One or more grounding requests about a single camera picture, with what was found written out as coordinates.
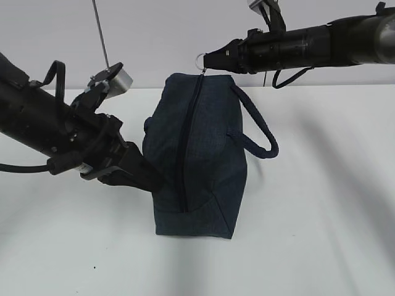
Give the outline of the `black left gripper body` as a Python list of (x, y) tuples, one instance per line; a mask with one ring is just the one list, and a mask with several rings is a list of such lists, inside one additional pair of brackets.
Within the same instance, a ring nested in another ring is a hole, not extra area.
[(83, 179), (91, 181), (122, 172), (122, 157), (128, 147), (120, 134), (123, 123), (113, 115), (96, 113), (103, 101), (103, 94), (84, 92), (71, 103), (63, 121), (70, 146), (48, 159), (50, 174), (77, 170)]

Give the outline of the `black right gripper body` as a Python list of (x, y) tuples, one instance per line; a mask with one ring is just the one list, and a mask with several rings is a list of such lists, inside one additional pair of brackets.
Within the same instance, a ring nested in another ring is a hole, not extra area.
[(265, 71), (284, 69), (280, 57), (280, 43), (284, 34), (263, 33), (251, 29), (244, 39), (233, 40), (233, 73), (256, 74)]

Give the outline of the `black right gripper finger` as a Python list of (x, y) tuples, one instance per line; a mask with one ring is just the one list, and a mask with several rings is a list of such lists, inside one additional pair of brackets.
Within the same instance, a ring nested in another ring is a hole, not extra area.
[(211, 70), (221, 70), (231, 73), (241, 73), (240, 67), (236, 64), (205, 64), (205, 68)]
[(231, 41), (224, 47), (204, 55), (205, 67), (237, 67), (239, 41)]

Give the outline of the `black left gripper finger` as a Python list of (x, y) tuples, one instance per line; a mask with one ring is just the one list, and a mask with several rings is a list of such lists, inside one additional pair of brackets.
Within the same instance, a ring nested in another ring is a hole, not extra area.
[(144, 158), (134, 142), (127, 142), (127, 149), (122, 157), (122, 172), (144, 184), (144, 191), (159, 191), (164, 185), (162, 175)]
[(135, 187), (141, 190), (147, 189), (144, 184), (136, 181), (124, 172), (113, 172), (108, 175), (100, 176), (98, 181), (108, 186), (127, 186)]

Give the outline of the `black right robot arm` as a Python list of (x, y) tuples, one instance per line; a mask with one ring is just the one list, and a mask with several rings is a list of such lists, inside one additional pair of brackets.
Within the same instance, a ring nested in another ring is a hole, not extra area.
[(205, 68), (256, 74), (394, 63), (394, 8), (384, 2), (377, 4), (372, 15), (297, 30), (287, 30), (276, 1), (250, 1), (248, 5), (263, 17), (268, 31), (250, 29), (244, 39), (205, 54)]

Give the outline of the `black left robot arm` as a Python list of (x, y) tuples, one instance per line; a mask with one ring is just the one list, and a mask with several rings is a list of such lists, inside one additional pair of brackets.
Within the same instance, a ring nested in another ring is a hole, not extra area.
[(1, 171), (59, 175), (77, 170), (87, 181), (158, 191), (163, 177), (135, 143), (123, 139), (122, 122), (98, 113), (106, 99), (127, 92), (131, 83), (123, 64), (116, 63), (66, 104), (63, 62), (53, 62), (45, 79), (36, 81), (1, 57), (1, 133), (48, 158), (39, 166), (3, 164)]

